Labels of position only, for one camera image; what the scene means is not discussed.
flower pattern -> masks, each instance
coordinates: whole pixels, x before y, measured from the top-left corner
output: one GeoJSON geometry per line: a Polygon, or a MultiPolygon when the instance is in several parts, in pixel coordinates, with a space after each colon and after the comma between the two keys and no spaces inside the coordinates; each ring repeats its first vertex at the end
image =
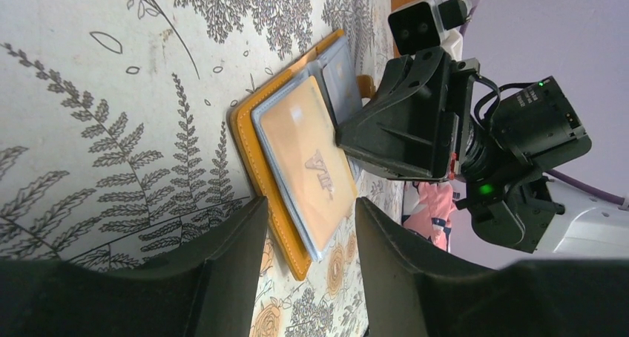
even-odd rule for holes
{"type": "Polygon", "coordinates": [[[277,299],[271,298],[271,303],[266,305],[255,318],[249,337],[277,337],[280,333],[282,315],[280,308],[277,299]]]}
{"type": "Polygon", "coordinates": [[[349,235],[347,245],[345,246],[345,260],[348,264],[354,261],[357,249],[358,242],[356,241],[356,233],[352,232],[349,235]]]}
{"type": "Polygon", "coordinates": [[[340,288],[343,286],[343,265],[345,258],[343,256],[343,247],[337,244],[332,253],[330,253],[330,261],[328,264],[328,293],[331,297],[338,295],[340,288]]]}
{"type": "Polygon", "coordinates": [[[266,272],[273,266],[274,245],[271,238],[267,237],[264,242],[264,251],[262,253],[262,264],[260,265],[260,277],[264,276],[266,272]]]}

leaf drawing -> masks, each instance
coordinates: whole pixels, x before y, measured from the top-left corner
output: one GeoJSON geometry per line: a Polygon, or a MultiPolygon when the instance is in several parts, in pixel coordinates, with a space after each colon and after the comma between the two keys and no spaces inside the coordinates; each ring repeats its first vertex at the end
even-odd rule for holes
{"type": "Polygon", "coordinates": [[[51,171],[19,189],[17,197],[5,203],[0,210],[0,218],[15,221],[26,215],[30,207],[44,196],[46,190],[69,174],[67,171],[51,171]]]}
{"type": "Polygon", "coordinates": [[[269,50],[284,60],[292,54],[293,39],[300,52],[312,43],[310,0],[251,0],[251,16],[259,35],[266,28],[269,50]]]}
{"type": "MultiPolygon", "coordinates": [[[[188,54],[188,58],[190,59],[190,62],[192,62],[192,65],[194,66],[194,71],[197,73],[197,78],[199,79],[201,78],[201,76],[199,75],[199,70],[197,69],[197,63],[194,61],[194,58],[192,57],[192,54],[190,53],[188,46],[183,41],[181,35],[175,28],[174,24],[166,16],[162,8],[159,6],[159,4],[157,4],[155,0],[127,0],[126,6],[127,6],[127,9],[129,10],[132,10],[132,8],[135,8],[135,7],[137,8],[134,10],[137,14],[138,19],[143,19],[146,15],[149,15],[152,17],[161,16],[162,18],[164,18],[164,20],[166,20],[168,25],[171,27],[171,29],[173,30],[173,32],[175,33],[175,35],[181,42],[181,45],[183,46],[185,52],[188,54]]],[[[111,35],[103,33],[103,32],[99,32],[99,31],[93,31],[90,33],[90,35],[100,45],[102,45],[104,48],[108,49],[109,51],[112,51],[114,53],[122,53],[122,45],[118,47],[119,41],[115,39],[114,37],[112,37],[111,35]]]]}
{"type": "MultiPolygon", "coordinates": [[[[243,205],[243,199],[234,199],[231,179],[227,177],[229,170],[225,122],[221,125],[219,143],[215,151],[216,158],[212,160],[214,168],[210,170],[210,174],[214,177],[205,181],[202,176],[206,170],[200,168],[203,160],[197,156],[200,153],[196,146],[199,137],[195,135],[194,117],[190,112],[188,97],[181,79],[175,73],[172,74],[172,78],[180,107],[177,112],[180,116],[178,124],[181,129],[176,134],[177,141],[174,143],[179,152],[173,155],[180,164],[171,169],[177,174],[171,179],[171,184],[177,187],[177,192],[171,196],[172,208],[169,212],[176,217],[152,232],[138,236],[142,242],[146,242],[141,248],[143,252],[172,249],[192,241],[211,227],[221,224],[243,205]],[[191,222],[184,223],[182,217],[186,215],[191,215],[191,222]]],[[[145,177],[142,182],[148,185],[152,179],[153,177],[145,177]]]]}
{"type": "MultiPolygon", "coordinates": [[[[374,10],[374,26],[380,29],[388,29],[389,23],[386,16],[381,14],[382,10],[374,10]]],[[[393,39],[389,31],[381,31],[374,40],[375,49],[375,73],[382,73],[386,63],[393,57],[393,39]]]]}
{"type": "Polygon", "coordinates": [[[248,0],[173,0],[175,7],[192,7],[207,24],[207,34],[219,44],[223,44],[235,30],[243,32],[243,18],[249,9],[248,0]]]}
{"type": "Polygon", "coordinates": [[[21,146],[15,146],[0,151],[0,180],[2,180],[4,173],[11,169],[11,166],[15,165],[17,158],[26,150],[28,149],[21,146]]]}
{"type": "Polygon", "coordinates": [[[227,165],[227,126],[223,121],[220,125],[220,138],[217,150],[214,151],[216,158],[212,159],[214,168],[210,174],[214,175],[208,182],[210,184],[209,197],[205,199],[209,203],[224,203],[234,198],[234,192],[230,185],[231,179],[227,177],[229,170],[227,165]]]}
{"type": "Polygon", "coordinates": [[[245,91],[248,94],[254,94],[255,91],[260,89],[260,86],[256,87],[255,83],[254,83],[254,74],[250,73],[249,74],[249,79],[251,80],[251,88],[245,88],[245,91]]]}
{"type": "Polygon", "coordinates": [[[125,72],[129,75],[137,75],[139,73],[139,67],[137,66],[129,66],[125,72]]]}
{"type": "Polygon", "coordinates": [[[324,300],[315,302],[311,287],[292,303],[290,325],[285,329],[286,337],[326,337],[334,324],[334,304],[324,300]]]}
{"type": "Polygon", "coordinates": [[[105,49],[111,51],[112,53],[122,55],[122,44],[113,36],[103,33],[102,31],[91,31],[90,36],[105,49]]]}
{"type": "Polygon", "coordinates": [[[133,269],[140,266],[140,262],[127,254],[118,253],[109,258],[109,269],[133,269]]]}
{"type": "Polygon", "coordinates": [[[82,266],[84,268],[93,269],[96,266],[103,264],[109,264],[109,258],[111,257],[111,251],[109,249],[97,249],[83,255],[80,259],[74,261],[75,265],[82,266]]]}
{"type": "Polygon", "coordinates": [[[340,327],[343,332],[339,337],[350,337],[354,335],[354,331],[358,325],[358,316],[356,312],[363,303],[363,297],[360,292],[356,292],[353,296],[352,303],[343,309],[343,317],[340,318],[340,327]]]}
{"type": "Polygon", "coordinates": [[[362,70],[365,54],[374,46],[375,32],[371,0],[325,0],[322,20],[343,29],[352,47],[354,66],[362,70]]]}
{"type": "MultiPolygon", "coordinates": [[[[138,170],[163,157],[160,152],[155,150],[135,153],[135,148],[144,134],[144,124],[140,123],[131,133],[125,135],[128,123],[125,112],[122,112],[115,120],[110,120],[110,107],[106,99],[101,99],[94,107],[92,93],[88,91],[79,92],[72,82],[63,80],[59,72],[46,71],[44,65],[39,61],[31,62],[24,51],[14,51],[9,44],[0,46],[6,48],[11,56],[19,58],[19,62],[23,66],[35,68],[37,77],[49,82],[49,91],[67,96],[62,101],[62,106],[74,109],[71,115],[88,124],[88,127],[81,133],[82,137],[94,140],[89,148],[89,152],[97,156],[92,164],[93,167],[122,166],[125,164],[128,167],[128,172],[105,177],[99,180],[96,186],[99,188],[128,187],[135,184],[135,189],[109,192],[99,198],[99,202],[112,203],[112,207],[101,212],[100,217],[134,218],[123,223],[107,222],[100,229],[103,232],[124,232],[130,227],[140,229],[144,225],[136,224],[135,220],[137,217],[144,218],[149,225],[151,221],[162,217],[171,207],[171,203],[166,199],[174,191],[174,188],[166,186],[150,191],[153,184],[170,173],[165,168],[159,168],[150,172],[144,176],[145,179],[140,180],[138,170]]],[[[5,205],[0,215],[7,216],[7,219],[10,220],[13,219],[13,216],[20,215],[25,209],[28,210],[29,202],[35,200],[38,195],[43,194],[43,191],[48,186],[58,180],[56,177],[62,177],[66,174],[67,172],[65,171],[52,172],[50,176],[40,178],[41,182],[37,181],[32,183],[31,186],[22,189],[15,202],[5,205]]]]}
{"type": "Polygon", "coordinates": [[[177,133],[177,141],[175,146],[180,150],[173,157],[180,162],[171,170],[177,174],[177,177],[171,180],[171,183],[180,189],[173,199],[177,205],[171,211],[173,215],[185,215],[199,209],[197,202],[207,196],[208,191],[202,189],[207,186],[207,182],[200,179],[205,174],[205,169],[197,166],[202,162],[197,154],[200,152],[196,146],[199,137],[195,136],[196,128],[193,125],[194,117],[190,113],[190,104],[188,97],[185,95],[185,89],[181,84],[181,79],[172,74],[175,89],[177,90],[177,98],[180,109],[177,111],[181,120],[179,127],[181,131],[177,133]]]}
{"type": "MultiPolygon", "coordinates": [[[[3,172],[15,164],[17,157],[27,149],[21,146],[0,151],[3,172]]],[[[87,234],[99,219],[83,221],[80,227],[59,232],[59,227],[74,208],[82,205],[95,189],[83,189],[55,203],[30,226],[21,222],[30,209],[41,200],[45,192],[68,176],[67,171],[50,171],[37,177],[32,183],[18,190],[16,197],[5,203],[0,210],[0,258],[2,259],[50,259],[68,248],[80,236],[87,234]]]]}

white wall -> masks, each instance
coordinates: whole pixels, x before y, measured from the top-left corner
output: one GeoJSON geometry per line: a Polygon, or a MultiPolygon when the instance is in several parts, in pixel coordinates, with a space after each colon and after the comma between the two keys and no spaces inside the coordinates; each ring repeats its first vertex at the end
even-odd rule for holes
{"type": "MultiPolygon", "coordinates": [[[[464,40],[464,57],[498,84],[558,80],[593,141],[560,169],[616,194],[629,192],[628,13],[627,0],[482,0],[464,40]]],[[[456,255],[494,267],[526,256],[480,241],[467,212],[454,224],[456,255]]]]}

fern leaf pattern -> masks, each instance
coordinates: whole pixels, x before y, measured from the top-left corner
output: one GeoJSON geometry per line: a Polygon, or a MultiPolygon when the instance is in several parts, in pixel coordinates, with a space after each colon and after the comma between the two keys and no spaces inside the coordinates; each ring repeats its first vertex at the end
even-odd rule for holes
{"type": "MultiPolygon", "coordinates": [[[[206,181],[202,176],[207,171],[199,167],[203,160],[197,156],[200,153],[196,146],[199,138],[195,136],[196,128],[188,97],[181,79],[175,73],[172,74],[172,79],[180,107],[177,112],[181,129],[176,134],[177,141],[174,143],[179,152],[173,155],[180,164],[171,169],[177,175],[171,179],[177,192],[171,196],[172,209],[169,213],[175,218],[152,232],[138,236],[144,242],[140,249],[142,252],[159,252],[157,254],[198,238],[211,227],[221,224],[243,205],[243,199],[234,199],[234,190],[228,177],[226,124],[221,124],[216,157],[212,160],[214,168],[210,170],[210,174],[213,177],[206,181]]],[[[149,183],[151,180],[152,177],[146,177],[142,182],[149,183]]]]}
{"type": "Polygon", "coordinates": [[[323,5],[322,20],[345,30],[357,71],[363,70],[362,59],[375,46],[373,13],[371,0],[325,0],[323,5]]]}
{"type": "MultiPolygon", "coordinates": [[[[62,106],[72,108],[74,112],[70,115],[88,124],[88,127],[81,133],[81,136],[85,139],[95,140],[88,150],[91,154],[97,155],[97,158],[92,164],[93,167],[100,168],[122,165],[128,167],[127,173],[115,174],[103,178],[96,184],[99,188],[114,186],[128,187],[133,184],[137,186],[136,189],[131,189],[130,191],[101,195],[98,199],[99,202],[112,203],[113,205],[109,209],[105,209],[100,217],[142,217],[148,220],[149,225],[152,221],[162,217],[165,213],[163,205],[167,205],[166,207],[170,205],[168,201],[166,201],[166,203],[163,203],[163,201],[174,191],[174,187],[165,186],[152,192],[149,190],[159,179],[170,174],[170,171],[165,168],[152,171],[146,174],[145,179],[140,180],[138,171],[142,167],[163,157],[162,153],[155,150],[134,153],[134,149],[144,134],[144,124],[138,124],[131,133],[125,135],[125,129],[128,124],[128,116],[125,112],[122,112],[110,124],[111,109],[106,99],[101,99],[96,104],[92,93],[89,91],[79,92],[72,82],[63,80],[59,72],[54,70],[46,71],[41,62],[30,61],[24,51],[15,51],[9,44],[4,44],[2,47],[5,48],[11,56],[18,58],[19,63],[23,66],[34,68],[37,78],[48,81],[49,91],[67,96],[61,102],[62,106]]],[[[23,215],[22,211],[16,209],[17,207],[27,212],[29,207],[28,203],[30,201],[36,199],[38,195],[43,194],[43,191],[45,191],[49,185],[54,184],[56,177],[62,177],[66,174],[67,172],[65,171],[50,173],[49,177],[42,178],[42,182],[33,183],[33,188],[29,187],[25,188],[24,191],[21,190],[16,201],[14,203],[8,203],[8,206],[5,205],[0,215],[2,215],[2,217],[6,216],[7,219],[13,219],[11,215],[23,215]]],[[[111,221],[102,225],[100,230],[103,232],[120,232],[120,226],[128,228],[137,226],[138,229],[142,227],[135,223],[135,220],[128,220],[123,224],[117,221],[111,221]]]]}
{"type": "MultiPolygon", "coordinates": [[[[178,163],[171,169],[154,168],[163,154],[138,149],[145,133],[144,123],[131,126],[129,116],[125,112],[116,114],[106,99],[97,100],[91,92],[79,91],[59,72],[30,60],[24,51],[13,49],[10,44],[0,47],[17,58],[20,65],[34,69],[36,78],[47,82],[49,92],[65,96],[62,107],[70,109],[70,116],[85,125],[80,136],[90,140],[92,166],[118,171],[98,179],[94,189],[69,194],[28,226],[21,223],[21,217],[69,172],[50,171],[19,189],[15,198],[0,209],[0,258],[61,258],[65,249],[99,224],[99,231],[120,236],[69,260],[97,271],[132,268],[140,262],[130,255],[112,252],[112,243],[135,235],[142,242],[140,252],[155,256],[198,238],[242,207],[246,197],[234,198],[228,177],[226,123],[221,123],[215,157],[211,159],[213,168],[208,171],[202,167],[194,117],[175,73],[172,79],[181,131],[176,133],[174,146],[178,152],[173,158],[178,163]],[[95,195],[97,189],[104,192],[95,195]],[[92,195],[106,207],[96,217],[64,223],[92,195]]],[[[0,151],[0,179],[26,150],[16,146],[0,151]]]]}
{"type": "MultiPolygon", "coordinates": [[[[16,164],[27,148],[16,146],[0,151],[2,174],[16,164]]],[[[52,259],[61,258],[61,252],[99,222],[91,218],[79,225],[61,230],[59,227],[72,210],[81,206],[95,189],[83,189],[55,203],[30,226],[24,225],[24,217],[44,197],[46,191],[68,176],[67,171],[50,171],[18,190],[16,198],[5,203],[0,210],[0,258],[2,259],[52,259]]]]}
{"type": "Polygon", "coordinates": [[[243,18],[250,8],[248,0],[173,0],[175,7],[192,7],[207,23],[208,38],[222,44],[228,35],[243,32],[243,18]]]}
{"type": "Polygon", "coordinates": [[[302,53],[312,43],[312,3],[310,0],[251,0],[255,30],[266,28],[269,50],[284,60],[292,54],[293,39],[302,53]]]}
{"type": "Polygon", "coordinates": [[[199,190],[207,186],[208,183],[199,178],[205,174],[205,169],[196,168],[202,162],[202,159],[195,157],[200,152],[199,148],[195,146],[199,137],[194,135],[197,129],[193,125],[194,117],[190,113],[188,97],[185,95],[181,79],[175,73],[172,74],[172,77],[175,90],[177,91],[177,98],[179,99],[177,103],[180,108],[177,112],[181,117],[179,121],[181,132],[177,133],[178,140],[174,143],[180,152],[173,155],[180,164],[171,169],[178,176],[172,179],[171,183],[179,188],[180,191],[174,196],[177,205],[171,213],[185,215],[199,208],[197,202],[200,198],[207,195],[207,192],[199,192],[199,190]]]}

tablecloth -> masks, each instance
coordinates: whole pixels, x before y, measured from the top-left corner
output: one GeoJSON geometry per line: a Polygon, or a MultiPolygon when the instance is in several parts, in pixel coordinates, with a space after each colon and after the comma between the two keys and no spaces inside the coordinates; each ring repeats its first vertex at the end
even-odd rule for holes
{"type": "MultiPolygon", "coordinates": [[[[253,195],[227,113],[343,28],[357,73],[392,57],[390,0],[1,0],[0,257],[133,268],[253,195]]],[[[401,216],[402,187],[360,194],[401,216]]],[[[264,247],[251,336],[359,336],[354,219],[308,279],[264,247]]]]}

